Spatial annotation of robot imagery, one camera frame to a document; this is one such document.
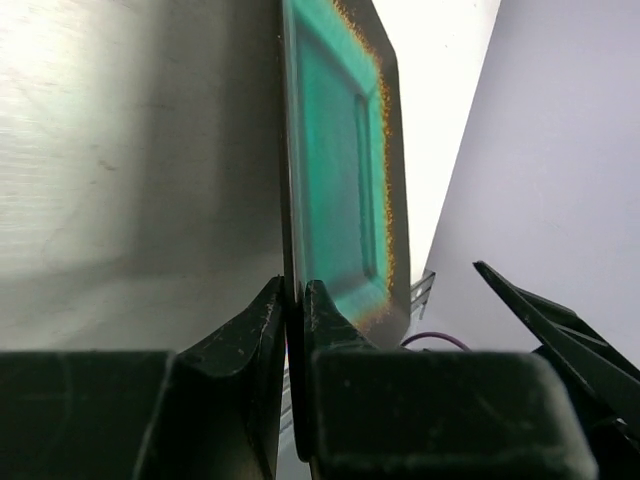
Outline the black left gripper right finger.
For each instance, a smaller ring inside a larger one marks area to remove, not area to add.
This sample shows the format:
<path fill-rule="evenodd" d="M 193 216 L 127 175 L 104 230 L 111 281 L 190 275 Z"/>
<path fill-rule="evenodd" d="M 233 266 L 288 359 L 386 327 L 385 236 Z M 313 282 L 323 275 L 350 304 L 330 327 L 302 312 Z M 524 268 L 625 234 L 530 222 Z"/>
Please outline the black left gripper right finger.
<path fill-rule="evenodd" d="M 594 479 L 567 391 L 534 354 L 385 350 L 325 285 L 303 300 L 306 451 L 316 479 Z"/>

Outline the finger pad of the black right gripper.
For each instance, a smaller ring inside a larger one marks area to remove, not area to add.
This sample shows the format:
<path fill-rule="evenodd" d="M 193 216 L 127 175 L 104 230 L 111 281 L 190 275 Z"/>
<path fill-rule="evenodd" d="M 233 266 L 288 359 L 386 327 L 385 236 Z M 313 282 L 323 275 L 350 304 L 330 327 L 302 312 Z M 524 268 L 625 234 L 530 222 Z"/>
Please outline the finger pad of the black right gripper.
<path fill-rule="evenodd" d="M 484 261 L 474 267 L 551 357 L 637 435 L 639 370 L 573 310 L 515 286 Z"/>

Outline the black left gripper left finger pad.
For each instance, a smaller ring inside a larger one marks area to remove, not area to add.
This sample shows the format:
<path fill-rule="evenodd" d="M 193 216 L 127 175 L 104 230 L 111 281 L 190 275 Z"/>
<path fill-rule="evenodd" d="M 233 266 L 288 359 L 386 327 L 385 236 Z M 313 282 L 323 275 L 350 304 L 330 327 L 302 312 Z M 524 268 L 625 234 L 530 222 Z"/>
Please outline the black left gripper left finger pad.
<path fill-rule="evenodd" d="M 272 479 L 284 372 L 281 277 L 180 353 L 154 420 L 143 479 Z"/>

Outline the green square plate dark rim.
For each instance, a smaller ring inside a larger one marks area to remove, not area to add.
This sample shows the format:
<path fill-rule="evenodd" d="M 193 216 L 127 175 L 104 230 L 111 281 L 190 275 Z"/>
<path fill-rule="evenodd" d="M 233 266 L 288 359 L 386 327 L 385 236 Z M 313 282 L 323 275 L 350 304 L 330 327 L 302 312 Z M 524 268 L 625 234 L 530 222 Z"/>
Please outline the green square plate dark rim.
<path fill-rule="evenodd" d="M 321 281 L 381 347 L 410 323 L 398 61 L 370 1 L 280 5 L 285 285 Z"/>

